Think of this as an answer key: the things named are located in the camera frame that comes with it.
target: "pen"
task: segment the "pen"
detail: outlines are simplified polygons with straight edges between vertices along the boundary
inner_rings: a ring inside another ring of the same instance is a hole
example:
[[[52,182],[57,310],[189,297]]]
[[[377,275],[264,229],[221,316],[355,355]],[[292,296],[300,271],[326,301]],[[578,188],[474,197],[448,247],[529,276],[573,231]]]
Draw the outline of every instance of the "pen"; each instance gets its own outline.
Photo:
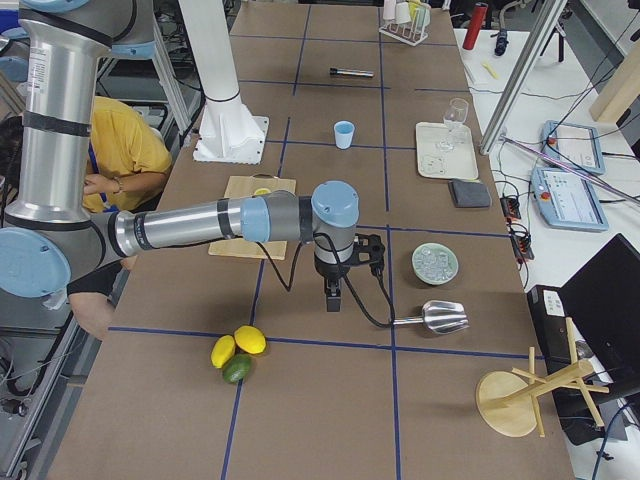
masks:
[[[329,75],[345,75],[349,77],[365,77],[373,78],[373,72],[368,70],[351,70],[349,68],[333,68],[329,69]]]

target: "brown table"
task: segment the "brown table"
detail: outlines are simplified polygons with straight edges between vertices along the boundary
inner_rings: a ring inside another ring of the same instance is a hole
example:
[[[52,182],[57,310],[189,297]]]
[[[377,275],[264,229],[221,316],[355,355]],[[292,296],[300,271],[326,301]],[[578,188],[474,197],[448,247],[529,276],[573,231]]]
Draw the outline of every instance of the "brown table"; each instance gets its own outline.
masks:
[[[487,372],[527,368],[535,334],[493,206],[455,209],[446,182],[419,177],[414,127],[441,121],[453,96],[471,100],[447,13],[434,10],[417,47],[376,31],[372,7],[243,4],[232,45],[243,101],[267,115],[259,166],[202,164],[180,154],[160,209],[221,197],[229,175],[297,180],[310,194],[343,179],[361,198],[359,231],[378,233],[399,316],[429,299],[460,301],[471,328],[444,337],[369,324],[345,293],[326,313],[311,247],[284,292],[259,260],[210,257],[206,246],[144,254],[117,309],[49,478],[570,479],[550,398],[547,437],[503,437],[475,407]],[[330,66],[374,70],[330,78]],[[332,146],[332,125],[356,124],[354,146]],[[473,112],[467,124],[479,140]],[[487,185],[488,158],[477,155]],[[421,243],[448,245],[458,276],[432,287],[411,270]],[[287,259],[278,265],[287,271]],[[367,268],[352,282],[380,319]],[[210,364],[217,337],[252,323],[270,339],[239,386]]]

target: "red bottle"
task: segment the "red bottle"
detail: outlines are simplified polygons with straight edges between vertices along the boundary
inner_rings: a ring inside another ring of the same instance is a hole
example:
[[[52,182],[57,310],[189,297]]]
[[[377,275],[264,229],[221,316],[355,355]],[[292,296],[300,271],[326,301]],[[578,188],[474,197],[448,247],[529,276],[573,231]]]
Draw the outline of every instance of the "red bottle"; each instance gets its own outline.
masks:
[[[488,5],[486,3],[476,3],[476,6],[473,9],[471,22],[469,23],[469,28],[467,29],[467,34],[465,35],[464,42],[462,43],[462,48],[465,50],[473,50],[476,40],[478,39],[478,33],[480,33],[480,29],[484,23],[484,17],[487,16],[487,8]]]

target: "yellow shirt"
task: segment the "yellow shirt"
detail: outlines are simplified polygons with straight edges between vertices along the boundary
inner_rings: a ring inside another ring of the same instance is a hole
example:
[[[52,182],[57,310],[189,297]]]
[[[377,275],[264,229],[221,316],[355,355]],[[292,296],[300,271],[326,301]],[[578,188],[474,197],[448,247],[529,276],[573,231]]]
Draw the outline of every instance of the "yellow shirt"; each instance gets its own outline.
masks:
[[[171,154],[142,116],[128,105],[95,97],[91,125],[91,145],[100,171],[93,172],[89,163],[87,173],[113,178],[141,172],[167,173],[171,168]],[[120,210],[133,210],[161,191],[108,193],[107,199]],[[85,195],[83,204],[94,213],[105,208],[98,194]]]

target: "white tray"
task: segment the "white tray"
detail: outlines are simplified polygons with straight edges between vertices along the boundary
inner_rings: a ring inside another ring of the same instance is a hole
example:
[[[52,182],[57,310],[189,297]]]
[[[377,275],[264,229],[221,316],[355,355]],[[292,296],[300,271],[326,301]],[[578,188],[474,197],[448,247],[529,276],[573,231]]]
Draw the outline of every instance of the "white tray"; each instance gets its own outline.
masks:
[[[418,173],[428,178],[478,178],[478,165],[471,130],[466,125],[455,133],[455,148],[443,152],[436,144],[445,138],[448,129],[443,123],[416,124]]]

